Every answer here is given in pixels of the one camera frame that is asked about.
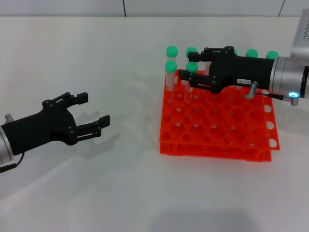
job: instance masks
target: test tube rack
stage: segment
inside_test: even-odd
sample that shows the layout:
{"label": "test tube rack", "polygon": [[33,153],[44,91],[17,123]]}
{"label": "test tube rack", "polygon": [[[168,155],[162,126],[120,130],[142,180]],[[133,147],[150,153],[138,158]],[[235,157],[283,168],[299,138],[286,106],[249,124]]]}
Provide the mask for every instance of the test tube rack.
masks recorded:
{"label": "test tube rack", "polygon": [[245,99],[246,87],[226,87],[218,94],[193,88],[188,93],[178,70],[176,79],[174,91],[164,87],[160,153],[271,161],[271,150],[280,149],[271,98]]}

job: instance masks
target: green test tube cap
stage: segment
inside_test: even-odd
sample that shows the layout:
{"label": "green test tube cap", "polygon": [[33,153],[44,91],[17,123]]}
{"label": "green test tube cap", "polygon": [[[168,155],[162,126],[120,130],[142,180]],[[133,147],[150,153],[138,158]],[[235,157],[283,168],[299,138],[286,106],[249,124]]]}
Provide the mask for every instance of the green test tube cap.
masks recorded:
{"label": "green test tube cap", "polygon": [[198,70],[198,65],[195,62],[188,62],[186,69],[191,73],[196,73]]}
{"label": "green test tube cap", "polygon": [[246,57],[253,57],[253,58],[257,58],[259,55],[259,53],[255,50],[255,49],[249,49],[246,52]]}
{"label": "green test tube cap", "polygon": [[176,46],[169,46],[166,49],[166,55],[170,58],[174,58],[178,55],[178,49]]}
{"label": "green test tube cap", "polygon": [[278,52],[276,51],[267,52],[266,59],[276,59],[277,57],[279,57]]}
{"label": "green test tube cap", "polygon": [[189,52],[197,52],[197,49],[195,47],[188,47],[185,51],[185,56],[188,58]]}
{"label": "green test tube cap", "polygon": [[177,69],[177,64],[175,61],[170,60],[165,63],[165,71],[167,73],[174,73],[176,72],[176,69]]}

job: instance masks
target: label sticker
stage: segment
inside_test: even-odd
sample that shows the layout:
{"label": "label sticker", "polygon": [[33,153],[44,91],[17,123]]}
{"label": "label sticker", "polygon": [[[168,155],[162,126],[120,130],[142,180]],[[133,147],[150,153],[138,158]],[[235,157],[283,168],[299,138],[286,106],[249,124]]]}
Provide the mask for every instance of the label sticker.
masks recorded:
{"label": "label sticker", "polygon": [[251,85],[251,80],[237,79],[237,83]]}

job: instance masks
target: white wall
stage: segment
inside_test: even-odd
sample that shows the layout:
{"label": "white wall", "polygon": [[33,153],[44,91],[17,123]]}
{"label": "white wall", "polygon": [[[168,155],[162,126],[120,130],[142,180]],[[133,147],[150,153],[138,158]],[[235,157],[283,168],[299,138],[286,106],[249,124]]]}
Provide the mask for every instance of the white wall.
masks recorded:
{"label": "white wall", "polygon": [[309,0],[285,0],[280,16],[300,16],[305,8],[309,8]]}
{"label": "white wall", "polygon": [[124,16],[122,0],[0,0],[0,16]]}
{"label": "white wall", "polygon": [[283,0],[125,0],[127,16],[278,16]]}

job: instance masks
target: white tabletop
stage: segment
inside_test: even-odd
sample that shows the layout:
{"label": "white tabletop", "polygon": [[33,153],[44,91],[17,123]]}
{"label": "white tabletop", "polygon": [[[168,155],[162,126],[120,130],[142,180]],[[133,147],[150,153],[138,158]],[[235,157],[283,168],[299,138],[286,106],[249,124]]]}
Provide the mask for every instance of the white tabletop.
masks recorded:
{"label": "white tabletop", "polygon": [[274,100],[272,162],[161,155],[165,50],[289,56],[298,18],[0,18],[0,115],[19,119],[67,91],[77,124],[110,114],[102,137],[29,151],[0,175],[1,232],[307,231],[309,101]]}

